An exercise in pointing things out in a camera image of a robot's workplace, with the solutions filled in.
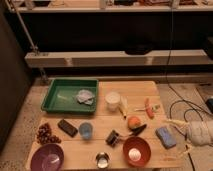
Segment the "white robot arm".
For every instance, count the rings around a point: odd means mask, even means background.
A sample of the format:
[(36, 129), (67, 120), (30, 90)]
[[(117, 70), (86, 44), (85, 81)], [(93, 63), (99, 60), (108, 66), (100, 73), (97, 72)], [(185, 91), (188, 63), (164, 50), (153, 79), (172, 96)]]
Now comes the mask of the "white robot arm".
[(167, 119), (167, 123), (174, 125), (179, 131), (186, 133), (187, 139), (194, 146), (213, 144), (213, 121), (181, 121)]

